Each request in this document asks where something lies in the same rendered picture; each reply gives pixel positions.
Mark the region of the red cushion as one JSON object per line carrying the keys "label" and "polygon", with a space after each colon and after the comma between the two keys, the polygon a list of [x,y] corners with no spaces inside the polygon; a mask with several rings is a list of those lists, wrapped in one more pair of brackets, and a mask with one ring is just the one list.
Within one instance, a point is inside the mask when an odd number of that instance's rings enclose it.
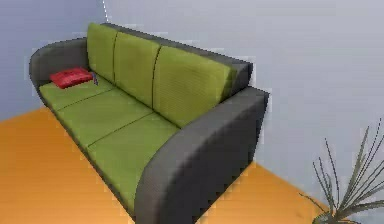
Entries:
{"label": "red cushion", "polygon": [[81,67],[71,68],[50,75],[50,80],[59,88],[65,89],[93,79],[86,69]]}

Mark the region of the spiky green house plant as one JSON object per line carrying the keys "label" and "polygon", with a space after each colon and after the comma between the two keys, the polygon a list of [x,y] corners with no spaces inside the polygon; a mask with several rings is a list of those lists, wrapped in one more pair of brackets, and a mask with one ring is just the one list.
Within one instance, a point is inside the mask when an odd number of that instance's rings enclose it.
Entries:
{"label": "spiky green house plant", "polygon": [[373,142],[368,146],[370,127],[365,129],[356,156],[351,176],[344,194],[341,194],[341,182],[336,170],[336,161],[332,156],[328,140],[325,140],[328,162],[331,172],[325,170],[321,157],[312,163],[316,179],[325,196],[328,207],[322,207],[313,197],[300,193],[300,196],[315,205],[320,213],[311,224],[361,224],[351,220],[350,216],[368,210],[384,208],[384,199],[367,202],[376,193],[384,191],[384,159],[371,169],[375,157],[384,145],[384,133],[380,135],[382,119],[379,119]]}

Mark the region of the green and grey sofa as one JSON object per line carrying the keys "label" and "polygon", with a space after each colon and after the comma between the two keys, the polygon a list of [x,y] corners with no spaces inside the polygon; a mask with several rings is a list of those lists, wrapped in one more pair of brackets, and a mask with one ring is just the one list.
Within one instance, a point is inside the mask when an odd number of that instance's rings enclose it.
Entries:
{"label": "green and grey sofa", "polygon": [[[50,75],[81,67],[65,89]],[[196,224],[251,164],[268,104],[250,62],[111,23],[48,44],[29,76],[135,224]]]}

